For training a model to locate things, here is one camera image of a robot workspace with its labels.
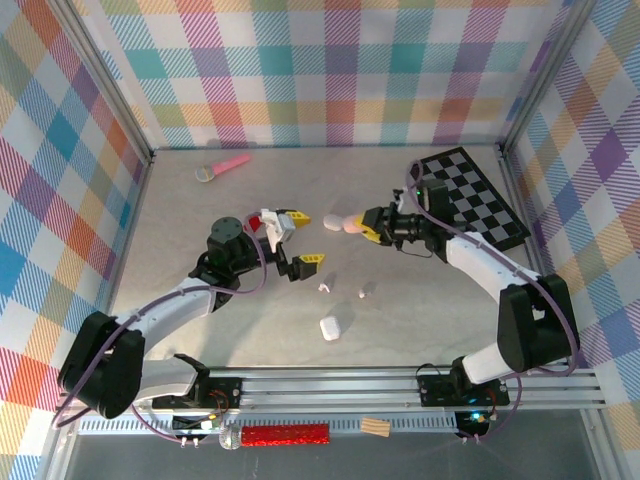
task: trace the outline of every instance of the pink object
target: pink object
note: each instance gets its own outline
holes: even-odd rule
[[[213,174],[220,175],[227,170],[231,170],[232,168],[239,167],[243,163],[247,163],[249,160],[251,160],[251,156],[248,153],[245,153],[244,155],[225,160],[222,163],[216,163],[215,165],[212,165]]]
[[[344,219],[342,222],[342,228],[347,233],[362,233],[362,227],[358,227],[355,222],[358,220],[360,215],[350,215]]]
[[[196,170],[196,178],[198,181],[203,183],[209,182],[221,173],[231,170],[232,168],[236,168],[243,163],[247,163],[249,160],[251,160],[251,155],[245,153],[244,155],[233,157],[229,160],[225,160],[224,162],[214,163],[213,165],[204,165]]]

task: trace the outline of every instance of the checkerboard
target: checkerboard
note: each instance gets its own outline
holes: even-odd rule
[[[524,243],[530,233],[464,148],[422,160],[424,178],[444,180],[455,220],[468,222],[500,251]]]

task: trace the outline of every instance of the plaid wall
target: plaid wall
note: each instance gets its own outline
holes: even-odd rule
[[[640,1],[600,0],[514,164],[640,478]]]
[[[572,0],[76,0],[161,147],[495,143]]]
[[[2,2],[2,480],[35,474],[58,369],[105,307],[142,166],[45,0]]]

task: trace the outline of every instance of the small wooden piece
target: small wooden piece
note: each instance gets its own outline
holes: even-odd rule
[[[362,419],[360,431],[362,433],[370,433],[380,437],[388,437],[391,434],[391,422],[378,420],[377,418],[365,417]]]

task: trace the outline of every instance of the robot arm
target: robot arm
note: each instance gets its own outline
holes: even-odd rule
[[[469,240],[454,236],[420,214],[399,211],[402,191],[396,190],[396,201],[389,207],[367,210],[359,219],[363,235],[380,245],[402,249],[404,242],[424,242],[427,250],[443,262],[458,268],[478,283],[498,303],[497,341],[471,355],[456,360],[452,367],[452,383],[464,392],[511,373],[521,373],[567,357],[571,348],[566,333],[550,305],[524,279],[515,276],[495,257],[508,262],[514,270],[537,280],[556,301],[578,342],[578,333],[566,283],[557,275],[543,277],[525,269],[489,245],[468,224],[455,222],[448,189],[441,180],[422,182],[418,199],[428,212],[447,225],[454,226],[482,242],[479,248]],[[489,254],[485,248],[493,250]]]
[[[143,362],[144,356],[178,328],[218,310],[235,294],[243,293],[238,291],[239,277],[261,266],[260,254],[266,264],[275,263],[280,276],[286,275],[292,282],[314,275],[324,260],[324,255],[314,254],[296,256],[291,263],[287,261],[282,243],[291,238],[296,228],[310,222],[303,213],[262,210],[252,220],[255,220],[253,230],[261,223],[266,227],[267,236],[257,242],[261,252],[256,250],[256,244],[239,220],[221,218],[211,227],[207,251],[200,255],[196,267],[169,292],[172,298],[152,302],[151,305],[157,304],[147,306],[143,313],[134,309],[118,316],[102,312],[89,315],[60,370],[60,387],[71,392],[107,339],[122,329],[125,322],[137,317],[119,334],[80,388],[77,398],[105,418],[114,418],[136,400],[163,395],[199,395],[196,381],[208,376],[204,365],[185,355],[161,362]]]

